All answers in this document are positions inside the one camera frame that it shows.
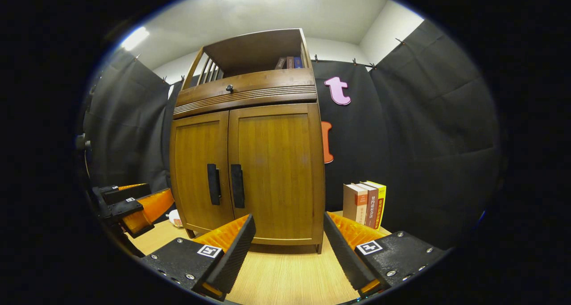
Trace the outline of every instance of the black handle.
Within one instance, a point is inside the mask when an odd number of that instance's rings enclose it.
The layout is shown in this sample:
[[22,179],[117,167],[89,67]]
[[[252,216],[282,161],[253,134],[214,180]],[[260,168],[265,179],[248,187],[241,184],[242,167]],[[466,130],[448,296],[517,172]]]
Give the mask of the black handle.
[[244,206],[244,179],[242,177],[241,165],[230,165],[230,175],[232,177],[232,193],[234,194],[234,207],[245,208]]
[[216,169],[214,163],[208,163],[206,165],[208,172],[208,189],[210,190],[210,201],[213,205],[220,205],[220,198],[222,194],[220,193],[220,173]]

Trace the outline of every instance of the ceiling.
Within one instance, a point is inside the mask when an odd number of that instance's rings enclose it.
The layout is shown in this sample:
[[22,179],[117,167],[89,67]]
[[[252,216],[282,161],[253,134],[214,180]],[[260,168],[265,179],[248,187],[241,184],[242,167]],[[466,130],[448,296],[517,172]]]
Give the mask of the ceiling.
[[301,27],[306,37],[358,45],[387,0],[181,0],[143,23],[131,50],[149,69],[229,37]]

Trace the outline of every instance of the book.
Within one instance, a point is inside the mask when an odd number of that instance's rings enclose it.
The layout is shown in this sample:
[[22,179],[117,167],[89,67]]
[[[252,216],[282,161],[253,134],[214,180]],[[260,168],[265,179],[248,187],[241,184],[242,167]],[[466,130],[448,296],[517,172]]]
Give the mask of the book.
[[379,189],[379,196],[377,200],[379,203],[377,206],[377,220],[375,220],[375,229],[379,230],[381,228],[381,221],[383,220],[383,212],[385,211],[385,201],[387,197],[387,187],[385,185],[381,185],[380,183],[375,183],[372,181],[365,181],[363,182],[365,185],[369,185],[371,187],[375,187]]
[[279,60],[277,60],[277,65],[275,70],[279,70],[279,69],[283,69],[284,68],[284,64],[286,63],[286,58],[280,58]]
[[287,57],[286,61],[287,61],[286,69],[294,69],[294,57]]
[[367,195],[367,190],[358,185],[343,185],[343,216],[365,224]]
[[379,195],[379,189],[375,187],[370,187],[369,185],[364,185],[363,183],[357,184],[365,189],[367,189],[367,213],[366,213],[366,220],[365,226],[370,228],[374,228],[375,226],[375,219],[377,219],[377,210],[378,206],[377,203],[377,196]]
[[294,57],[294,67],[295,67],[296,69],[301,69],[301,68],[303,68],[302,58],[300,58],[300,57]]

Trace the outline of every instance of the cabinet leg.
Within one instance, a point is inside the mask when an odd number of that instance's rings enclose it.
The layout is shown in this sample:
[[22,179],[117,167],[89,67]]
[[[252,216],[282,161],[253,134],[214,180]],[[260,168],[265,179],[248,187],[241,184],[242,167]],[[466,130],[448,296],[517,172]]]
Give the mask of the cabinet leg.
[[194,238],[194,237],[196,237],[196,236],[194,235],[194,232],[193,232],[192,230],[187,229],[187,228],[184,228],[184,230],[186,230],[186,233],[188,234],[188,237],[190,237],[191,239]]

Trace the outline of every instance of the ceiling light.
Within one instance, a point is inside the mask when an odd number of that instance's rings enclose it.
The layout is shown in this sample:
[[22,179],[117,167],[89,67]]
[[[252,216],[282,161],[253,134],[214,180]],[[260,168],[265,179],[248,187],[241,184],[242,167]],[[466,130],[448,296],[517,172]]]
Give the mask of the ceiling light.
[[144,27],[139,27],[133,33],[131,33],[131,35],[129,35],[129,37],[127,37],[123,43],[121,43],[121,46],[124,47],[126,51],[131,51],[135,48],[135,46],[141,43],[145,37],[148,36],[149,33],[147,32],[147,29]]

